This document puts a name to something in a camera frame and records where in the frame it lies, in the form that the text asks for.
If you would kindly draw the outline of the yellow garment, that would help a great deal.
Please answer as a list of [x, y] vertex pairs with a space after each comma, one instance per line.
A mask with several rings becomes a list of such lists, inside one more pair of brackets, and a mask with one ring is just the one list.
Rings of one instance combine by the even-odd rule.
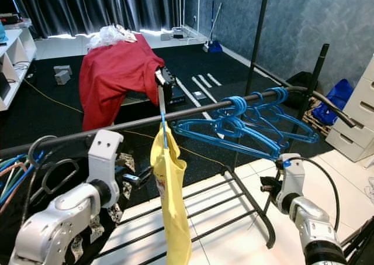
[[150, 150], [150, 165], [161, 198], [167, 241], [167, 265], [188, 265], [192, 254], [192, 241], [183, 198], [183, 178], [187, 162], [179, 158], [179, 145], [170, 128], [167, 135], [168, 149], [165, 149], [160, 125]]

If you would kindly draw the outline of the blue plastic hanger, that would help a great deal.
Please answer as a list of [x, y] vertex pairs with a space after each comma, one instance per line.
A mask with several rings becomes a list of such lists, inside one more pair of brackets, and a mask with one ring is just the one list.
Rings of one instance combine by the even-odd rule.
[[[248, 109], [246, 100], [234, 96], [223, 99], [231, 103], [230, 106], [220, 110], [220, 117], [216, 119], [186, 119], [177, 121], [173, 125], [173, 131], [180, 136], [190, 137], [201, 142], [216, 145], [228, 150], [256, 156], [265, 160], [277, 160], [281, 155], [281, 146], [264, 134], [251, 129], [241, 115]], [[244, 146], [230, 141], [227, 137], [240, 139], [248, 136], [259, 144], [264, 145], [265, 150]]]
[[[278, 132], [282, 137], [286, 139], [294, 139], [297, 141], [303, 141], [310, 144], [318, 142], [320, 137], [316, 133], [314, 129], [304, 123], [303, 121], [299, 120], [298, 118], [294, 118], [288, 113], [285, 113], [283, 109], [280, 107], [284, 101], [288, 99], [288, 91], [283, 87], [273, 87], [266, 89], [267, 91], [272, 91], [277, 95], [277, 99], [273, 102], [263, 102], [260, 104], [256, 109], [260, 113], [260, 118], [271, 126], [272, 130]], [[298, 134], [296, 132], [286, 132], [277, 129], [275, 124], [281, 121], [288, 121], [293, 125], [296, 125], [298, 129], [302, 129], [303, 133]]]
[[241, 116], [243, 116], [243, 113], [247, 110], [246, 100], [242, 97], [233, 96], [224, 98], [222, 101], [228, 101], [231, 105], [217, 110], [221, 116], [214, 126], [216, 132], [221, 132], [229, 137], [237, 137], [238, 139], [241, 139], [243, 136], [250, 136], [255, 141], [269, 148], [269, 151], [265, 152], [240, 144], [229, 144], [228, 147], [230, 150], [240, 151], [267, 160], [276, 160], [280, 155], [281, 149], [278, 143], [264, 136], [264, 134], [259, 131], [248, 127], [245, 121], [241, 120]]
[[256, 104], [248, 105], [246, 112], [243, 113], [243, 117], [245, 117], [248, 120], [248, 122], [246, 122], [247, 126], [259, 132], [270, 132], [270, 134], [278, 135], [279, 145], [288, 145], [289, 139], [282, 137], [278, 132], [272, 130], [271, 126], [267, 123], [267, 121], [264, 121], [260, 118], [260, 113], [258, 112], [256, 107], [265, 102], [264, 96], [262, 96], [262, 94], [260, 94], [259, 92], [252, 92], [251, 95], [257, 95], [259, 98], [259, 102], [257, 102]]
[[160, 116], [161, 116], [161, 134], [163, 137], [164, 141], [164, 148], [168, 149], [168, 127], [167, 127], [167, 122], [165, 120], [165, 111], [161, 110], [160, 111]]

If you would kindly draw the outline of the black metal clothes rack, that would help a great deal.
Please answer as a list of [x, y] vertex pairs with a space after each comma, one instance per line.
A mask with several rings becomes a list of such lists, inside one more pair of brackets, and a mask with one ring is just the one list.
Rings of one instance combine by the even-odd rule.
[[[257, 59], [259, 55], [259, 49], [260, 49], [260, 40], [261, 40], [261, 35], [262, 35], [262, 30], [264, 29], [264, 20], [265, 20], [265, 11], [267, 9], [267, 3], [269, 0], [261, 0], [260, 1], [260, 6], [259, 6], [259, 14], [258, 14], [258, 21], [257, 21], [257, 26], [256, 26], [256, 32], [254, 35], [254, 42], [252, 46], [252, 55], [250, 62], [248, 64], [249, 70], [248, 70], [248, 75], [247, 75], [247, 85], [245, 86], [245, 94], [248, 94], [250, 92], [250, 88], [253, 83], [254, 79], [254, 73], [259, 73], [262, 75], [266, 75], [266, 77], [269, 80], [273, 80], [277, 83], [280, 83], [284, 88], [288, 88], [288, 91], [301, 91], [306, 89], [305, 92], [303, 92], [303, 96], [305, 97], [310, 97], [310, 96], [315, 96], [318, 100], [323, 102], [324, 104], [327, 104], [330, 108], [330, 110], [335, 113], [335, 115], [339, 118], [339, 121], [342, 121], [344, 124], [347, 124], [348, 127], [355, 127], [357, 123], [353, 121], [352, 118], [350, 118], [342, 109], [337, 107], [336, 105], [332, 104], [331, 101], [329, 101], [325, 96], [316, 93], [314, 88], [316, 87], [316, 83], [318, 83], [318, 75], [320, 75], [321, 68], [323, 67], [323, 64], [325, 62], [326, 55], [328, 54], [328, 49], [330, 45], [328, 43], [324, 43], [321, 46], [320, 54], [318, 55], [317, 62], [315, 63], [315, 68], [314, 68], [314, 73], [313, 73], [313, 78], [310, 81], [309, 87], [299, 87], [296, 89], [291, 89], [292, 86], [284, 80], [279, 80], [277, 76], [273, 75], [273, 73], [270, 73], [267, 71], [265, 68], [260, 67], [257, 64]], [[128, 130], [131, 128], [136, 128], [136, 127], [141, 127], [141, 126], [147, 126], [151, 125], [153, 123], [161, 123], [161, 121], [173, 121], [179, 118], [186, 118], [186, 117], [192, 117], [197, 115], [198, 113], [208, 113], [208, 111], [211, 110], [216, 110], [219, 108], [224, 108], [227, 107], [226, 102], [218, 102], [217, 104], [211, 104], [211, 105], [203, 105], [203, 106], [197, 106], [195, 105], [195, 108], [189, 108], [185, 110], [181, 110], [178, 112], [171, 112], [171, 113], [166, 113], [165, 117], [158, 119], [157, 117], [149, 117], [149, 118], [144, 118], [144, 119], [139, 119], [135, 120], [132, 122], [127, 122], [123, 124], [116, 124], [113, 126], [106, 127], [105, 129], [109, 130], [115, 130], [115, 131], [124, 131]], [[80, 141], [82, 139], [85, 139], [91, 134], [94, 134], [93, 131], [86, 131], [86, 132], [78, 132], [75, 134], [71, 134], [69, 136], [60, 136], [57, 137], [56, 140], [48, 140], [48, 143], [45, 143], [44, 141], [40, 142], [38, 146], [43, 147], [43, 146], [49, 146], [49, 145], [54, 145], [58, 143], [64, 143], [64, 142], [69, 142], [69, 141]], [[5, 160], [10, 156], [17, 156], [17, 154], [21, 154], [24, 151], [29, 150], [29, 148], [35, 148], [35, 144], [24, 144], [24, 145], [19, 145], [15, 147], [9, 147], [7, 149], [2, 149], [0, 150], [0, 159]], [[235, 172], [233, 171], [233, 168], [228, 168], [226, 171], [230, 174], [231, 178], [235, 180], [236, 184], [238, 184], [238, 187], [241, 188], [244, 192], [247, 192], [247, 188], [241, 180], [236, 177]], [[265, 246], [268, 249], [272, 249], [272, 247], [275, 245], [275, 242], [277, 240], [277, 235], [275, 233], [275, 228], [272, 226], [272, 222], [270, 222], [269, 217], [267, 217], [267, 207], [269, 207], [270, 204], [270, 199], [267, 200], [266, 206], [264, 208], [259, 207], [257, 205], [256, 200], [252, 198], [251, 196], [248, 197], [248, 200], [254, 204], [252, 207], [252, 211], [254, 211], [255, 214], [257, 214], [258, 219], [264, 223], [265, 230], [267, 231], [268, 234], [268, 239], [267, 242], [265, 243]]]

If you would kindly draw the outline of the red cloth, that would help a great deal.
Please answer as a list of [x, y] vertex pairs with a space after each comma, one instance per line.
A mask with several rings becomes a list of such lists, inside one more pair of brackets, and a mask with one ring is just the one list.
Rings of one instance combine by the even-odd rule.
[[112, 125], [130, 92], [144, 93], [153, 105], [160, 104], [157, 70], [165, 61], [143, 35], [137, 33], [136, 40], [91, 49], [83, 58], [78, 73], [83, 131]]

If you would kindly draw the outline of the white drawer cabinet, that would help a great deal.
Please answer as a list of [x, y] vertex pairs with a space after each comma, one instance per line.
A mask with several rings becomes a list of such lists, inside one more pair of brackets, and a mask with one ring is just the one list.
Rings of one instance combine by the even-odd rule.
[[374, 55], [345, 105], [344, 113], [355, 126], [350, 127], [338, 120], [325, 141], [348, 160], [357, 163], [374, 155]]

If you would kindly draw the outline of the black backpack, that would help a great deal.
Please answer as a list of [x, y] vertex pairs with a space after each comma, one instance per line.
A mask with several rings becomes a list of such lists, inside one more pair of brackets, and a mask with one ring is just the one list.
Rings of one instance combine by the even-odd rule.
[[304, 90], [296, 90], [296, 93], [306, 93], [307, 89], [312, 86], [313, 81], [316, 81], [316, 78], [313, 73], [301, 71], [292, 75], [286, 81], [291, 87], [304, 88]]

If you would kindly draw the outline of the blue bag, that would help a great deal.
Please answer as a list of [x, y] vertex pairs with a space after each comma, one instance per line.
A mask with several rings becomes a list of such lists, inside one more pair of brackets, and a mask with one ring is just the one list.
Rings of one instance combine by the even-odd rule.
[[[340, 80], [336, 83], [334, 88], [328, 92], [326, 98], [337, 108], [342, 110], [352, 96], [353, 91], [354, 88], [348, 80]], [[326, 104], [320, 104], [318, 107], [313, 108], [311, 115], [317, 121], [327, 126], [334, 125], [335, 121], [338, 119], [336, 113]]]

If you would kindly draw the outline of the white plastic bag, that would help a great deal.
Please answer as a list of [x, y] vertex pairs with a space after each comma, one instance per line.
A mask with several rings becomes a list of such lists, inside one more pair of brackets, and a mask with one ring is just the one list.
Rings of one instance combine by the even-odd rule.
[[120, 42], [135, 43], [137, 41], [136, 34], [131, 32], [131, 30], [125, 29], [123, 25], [106, 25], [90, 38], [86, 48], [92, 50]]

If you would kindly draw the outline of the small grey device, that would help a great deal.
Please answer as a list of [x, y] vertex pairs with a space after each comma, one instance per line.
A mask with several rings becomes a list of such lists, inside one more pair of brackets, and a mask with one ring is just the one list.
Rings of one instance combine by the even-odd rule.
[[181, 27], [179, 27], [179, 29], [163, 30], [160, 34], [161, 41], [189, 40], [190, 38], [189, 32]]

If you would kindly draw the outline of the white shelf unit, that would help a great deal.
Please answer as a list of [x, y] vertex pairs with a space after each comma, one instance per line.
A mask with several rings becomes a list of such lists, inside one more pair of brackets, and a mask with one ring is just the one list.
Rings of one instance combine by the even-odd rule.
[[29, 27], [5, 29], [4, 35], [0, 45], [0, 83], [2, 103], [7, 110], [36, 58], [37, 47]]

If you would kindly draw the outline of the black curtain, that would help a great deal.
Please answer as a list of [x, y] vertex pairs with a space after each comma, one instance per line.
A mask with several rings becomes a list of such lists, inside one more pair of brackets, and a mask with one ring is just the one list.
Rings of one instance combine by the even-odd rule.
[[182, 23], [184, 0], [13, 0], [36, 39], [87, 35], [105, 25], [160, 32]]

